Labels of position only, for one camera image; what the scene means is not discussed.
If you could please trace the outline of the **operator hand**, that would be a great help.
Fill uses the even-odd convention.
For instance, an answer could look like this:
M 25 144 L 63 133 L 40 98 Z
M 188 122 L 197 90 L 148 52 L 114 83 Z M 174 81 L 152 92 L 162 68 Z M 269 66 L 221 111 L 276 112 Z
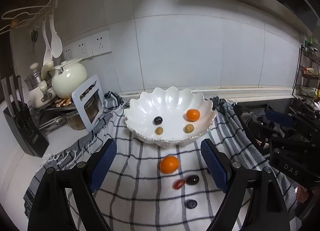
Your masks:
M 309 193 L 308 189 L 301 185 L 298 185 L 296 192 L 296 199 L 299 203 L 304 203 L 308 199 Z

